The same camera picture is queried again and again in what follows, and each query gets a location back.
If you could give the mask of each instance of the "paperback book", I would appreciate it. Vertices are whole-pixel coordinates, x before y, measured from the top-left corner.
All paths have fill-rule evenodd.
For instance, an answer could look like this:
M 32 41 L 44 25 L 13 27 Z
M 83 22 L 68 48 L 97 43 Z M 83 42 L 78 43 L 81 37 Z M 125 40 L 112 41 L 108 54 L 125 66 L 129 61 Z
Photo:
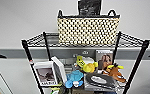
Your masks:
M 113 51 L 96 50 L 96 61 L 98 62 L 98 73 L 105 70 L 107 66 L 112 65 Z
M 34 64 L 34 70 L 41 86 L 58 84 L 53 61 L 37 62 Z
M 55 69 L 57 77 L 59 76 L 59 78 L 61 78 L 62 82 L 65 83 L 67 81 L 67 77 L 66 77 L 66 72 L 65 72 L 63 63 L 60 62 L 59 59 L 55 56 L 52 57 L 51 59 L 54 62 L 54 69 Z

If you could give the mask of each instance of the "shelf post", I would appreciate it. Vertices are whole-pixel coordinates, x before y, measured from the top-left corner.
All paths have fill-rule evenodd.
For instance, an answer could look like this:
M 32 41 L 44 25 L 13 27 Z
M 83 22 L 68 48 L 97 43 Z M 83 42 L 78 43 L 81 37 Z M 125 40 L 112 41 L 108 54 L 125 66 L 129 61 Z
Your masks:
M 26 40 L 22 40 L 22 46 L 23 46 L 23 48 L 24 48 L 24 50 L 25 50 L 25 52 L 26 52 L 26 55 L 27 55 L 27 57 L 28 57 L 29 62 L 32 62 L 33 60 L 32 60 L 30 51 L 29 51 L 29 49 L 28 49 L 28 44 L 27 44 L 27 41 L 26 41 Z M 32 71 L 33 71 L 34 77 L 35 77 L 35 79 L 36 79 L 36 82 L 37 82 L 37 84 L 38 84 L 38 88 L 39 88 L 41 94 L 44 94 L 43 89 L 42 89 L 42 87 L 40 86 L 40 83 L 39 83 L 39 81 L 38 81 L 38 78 L 37 78 L 36 73 L 35 73 L 34 68 L 33 68 L 34 63 L 31 63 L 30 65 L 31 65 L 31 69 L 32 69 Z
M 43 36 L 44 36 L 44 40 L 45 40 L 45 47 L 46 47 L 46 50 L 47 50 L 49 61 L 52 61 L 50 51 L 49 51 L 48 41 L 47 41 L 47 38 L 46 38 L 47 36 L 46 36 L 45 32 L 43 32 Z
M 116 57 L 116 52 L 117 52 L 117 49 L 118 49 L 118 47 L 119 47 L 118 44 L 119 44 L 120 38 L 121 38 L 121 31 L 119 31 L 118 37 L 117 37 L 117 40 L 116 40 L 115 50 L 113 51 L 112 63 L 114 63 L 114 60 L 115 60 L 115 57 Z
M 31 57 L 31 54 L 30 54 L 30 51 L 28 49 L 28 44 L 27 44 L 27 41 L 26 40 L 22 40 L 22 46 L 26 52 L 26 55 L 27 55 L 27 58 L 29 61 L 32 61 L 32 57 Z
M 123 94 L 126 94 L 126 93 L 127 93 L 127 90 L 130 88 L 130 84 L 131 84 L 131 82 L 132 82 L 132 80 L 133 80 L 133 77 L 134 77 L 136 71 L 137 71 L 137 68 L 139 67 L 139 64 L 140 64 L 140 62 L 141 62 L 141 60 L 142 60 L 142 57 L 143 57 L 143 55 L 144 55 L 146 49 L 147 49 L 148 46 L 149 46 L 149 42 L 150 42 L 149 40 L 143 41 L 141 50 L 140 50 L 139 55 L 138 55 L 138 57 L 137 57 L 137 59 L 136 59 L 135 65 L 134 65 L 134 67 L 133 67 L 133 69 L 132 69 L 132 72 L 131 72 L 131 74 L 130 74 L 130 77 L 129 77 L 129 79 L 128 79 L 128 82 L 127 82 L 126 85 L 125 85 L 125 89 L 124 89 L 124 91 L 123 91 Z

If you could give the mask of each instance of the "basket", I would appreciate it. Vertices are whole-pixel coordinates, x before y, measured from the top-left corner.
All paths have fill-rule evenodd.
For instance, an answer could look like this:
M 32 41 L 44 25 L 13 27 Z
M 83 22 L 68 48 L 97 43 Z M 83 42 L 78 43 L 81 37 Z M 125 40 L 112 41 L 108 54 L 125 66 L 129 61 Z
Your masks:
M 120 15 L 58 15 L 59 43 L 66 45 L 114 44 Z

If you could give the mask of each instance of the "black wire rack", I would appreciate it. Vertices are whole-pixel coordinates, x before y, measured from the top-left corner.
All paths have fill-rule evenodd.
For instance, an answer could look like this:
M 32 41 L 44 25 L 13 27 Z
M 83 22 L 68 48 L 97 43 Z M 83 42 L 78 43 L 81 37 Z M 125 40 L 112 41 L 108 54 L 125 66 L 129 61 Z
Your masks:
M 137 56 L 137 59 L 134 63 L 133 69 L 131 71 L 131 74 L 129 76 L 128 82 L 126 83 L 126 85 L 124 86 L 124 91 L 123 94 L 126 94 L 128 89 L 130 88 L 130 84 L 133 80 L 133 77 L 139 67 L 139 64 L 142 60 L 142 57 L 146 51 L 146 49 L 148 48 L 150 43 L 150 40 L 141 40 L 139 38 L 135 38 L 133 36 L 124 34 L 122 32 L 118 32 L 116 35 L 116 42 L 114 44 L 102 44 L 102 45 L 66 45 L 66 44 L 60 44 L 59 43 L 59 33 L 45 33 L 43 32 L 43 34 L 37 35 L 33 38 L 30 38 L 28 40 L 22 40 L 22 45 L 23 48 L 26 52 L 26 55 L 28 57 L 28 60 L 30 62 L 32 62 L 32 56 L 31 53 L 29 51 L 29 47 L 46 47 L 47 50 L 47 54 L 48 54 L 48 58 L 49 61 L 51 61 L 51 56 L 50 56 L 50 47 L 114 47 L 114 51 L 113 51 L 113 60 L 112 62 L 114 62 L 115 57 L 116 57 L 116 53 L 117 53 L 117 49 L 118 47 L 140 47 L 140 51 L 139 54 Z M 38 88 L 40 89 L 41 94 L 44 94 L 42 88 L 42 86 L 40 86 L 39 81 L 37 80 L 37 76 L 34 73 L 35 79 L 37 81 L 38 84 Z
M 115 47 L 115 44 L 67 45 L 59 43 L 59 33 L 45 33 L 49 47 Z M 141 47 L 143 40 L 121 33 L 118 47 Z M 43 34 L 39 34 L 27 41 L 28 47 L 46 47 Z

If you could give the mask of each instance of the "white wall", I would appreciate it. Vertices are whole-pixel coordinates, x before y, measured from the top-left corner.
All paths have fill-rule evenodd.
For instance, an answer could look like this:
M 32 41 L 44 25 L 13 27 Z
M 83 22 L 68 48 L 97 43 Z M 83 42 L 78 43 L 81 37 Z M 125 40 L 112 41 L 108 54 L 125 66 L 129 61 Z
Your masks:
M 43 30 L 58 32 L 58 10 L 64 15 L 76 15 L 77 1 L 0 0 L 0 49 L 22 49 L 21 39 L 41 34 Z M 150 0 L 103 0 L 101 14 L 110 9 L 121 15 L 118 30 L 150 39 Z

